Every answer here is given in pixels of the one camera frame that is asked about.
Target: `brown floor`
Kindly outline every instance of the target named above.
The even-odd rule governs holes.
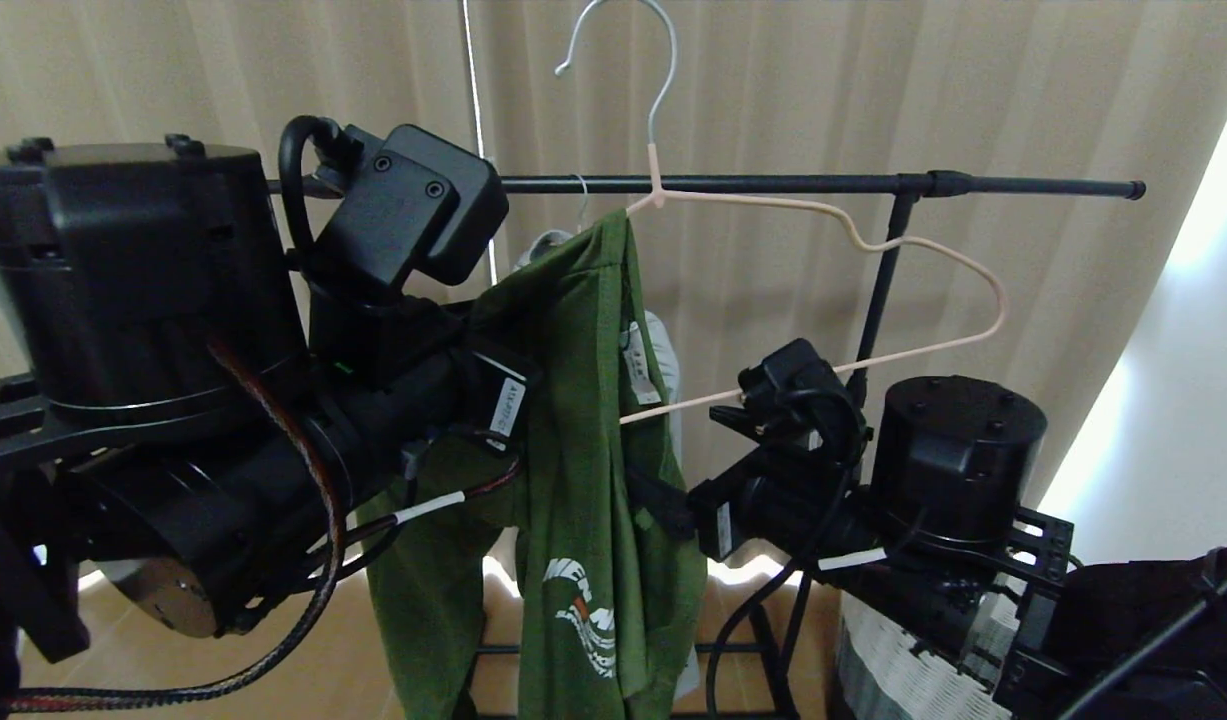
[[[699,641],[712,641],[719,626],[747,594],[764,581],[724,585],[712,579],[706,589],[706,608],[699,623]],[[490,623],[487,643],[520,639],[520,605],[494,579],[486,580],[485,607]],[[782,638],[791,611],[793,589],[783,588],[769,602],[769,618]],[[815,585],[804,630],[791,665],[791,693],[802,716],[825,716],[825,693],[831,666],[838,612],[837,592]],[[23,684],[71,684],[72,687],[156,688],[205,683],[247,666],[287,632],[302,611],[287,602],[271,618],[245,637],[220,641],[191,639],[171,633],[102,583],[83,592],[83,622],[92,633],[92,648],[58,665],[49,665],[32,646],[23,655]],[[744,624],[735,641],[748,641]],[[701,659],[706,677],[706,659]],[[472,695],[480,711],[509,714],[517,703],[517,661],[509,656],[483,657],[476,668]],[[767,711],[772,708],[763,670],[755,655],[724,656],[718,683],[723,710]],[[677,711],[704,711],[701,689],[681,698]],[[382,645],[362,578],[345,580],[329,610],[287,660],[252,687],[215,702],[189,707],[156,708],[145,711],[75,714],[75,720],[141,720],[207,718],[239,720],[363,719],[401,720],[383,659]]]

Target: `clothing tag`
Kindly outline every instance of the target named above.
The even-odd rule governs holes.
[[[715,511],[715,532],[719,534],[719,556],[728,557],[733,552],[733,510],[729,510],[728,503]]]
[[[676,700],[694,692],[701,684],[701,670],[697,667],[697,648],[690,648],[690,660],[685,661],[685,668],[680,671],[680,680],[676,680]]]
[[[502,393],[498,395],[498,407],[493,411],[493,421],[490,429],[494,433],[510,437],[510,431],[517,427],[517,415],[520,413],[520,405],[525,397],[525,386],[512,378],[502,379]]]
[[[649,356],[644,352],[644,334],[640,332],[640,324],[632,323],[627,329],[627,343],[622,350],[622,359],[626,361],[626,374],[631,377],[631,389],[636,393],[636,400],[640,405],[655,405],[663,401],[663,395],[654,388],[653,378],[649,375]]]

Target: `green shirt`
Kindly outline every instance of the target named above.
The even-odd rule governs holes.
[[[656,402],[654,389],[667,396],[644,331],[626,213],[486,291],[471,323],[540,364],[544,381],[529,391],[520,477],[415,520],[369,568],[404,710],[413,719],[472,716],[465,684],[483,626],[481,559],[501,529],[517,525],[525,602],[518,715],[665,718],[694,641],[706,561],[694,541],[672,541],[627,502],[626,461],[672,486],[683,482],[665,416],[618,424],[621,415],[650,406],[640,401]],[[640,359],[633,352],[627,359],[627,347]],[[640,379],[632,383],[636,368]],[[503,470],[458,443],[434,448],[421,500]],[[396,487],[363,514],[401,503]]]

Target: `curtain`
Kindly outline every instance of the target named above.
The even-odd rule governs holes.
[[[631,0],[590,17],[556,79],[577,0],[471,0],[475,83],[456,1],[0,2],[0,148],[160,141],[189,132],[260,150],[326,114],[372,132],[421,124],[476,147],[502,174],[645,173],[645,112],[665,74],[658,20]],[[901,378],[960,373],[1006,384],[1048,415],[1028,488],[1038,502],[1133,331],[1227,114],[1227,2],[775,2],[667,0],[676,83],[658,118],[663,172],[974,174],[1144,179],[1107,199],[925,200],[910,233],[1001,275],[1010,323],[991,341],[880,366],[866,416]],[[891,200],[833,196],[869,240]],[[587,223],[627,197],[595,197]],[[512,199],[494,243],[506,271],[533,237],[577,222],[577,196]],[[312,201],[321,223],[330,202]],[[879,260],[827,220],[667,205],[636,217],[645,302],[671,329],[685,396],[793,337],[834,363],[856,350]],[[465,299],[416,278],[411,289]],[[306,301],[306,288],[299,289]],[[991,321],[978,277],[904,250],[877,352]],[[25,361],[0,314],[0,375]],[[685,411],[685,471],[718,473],[747,448]]]

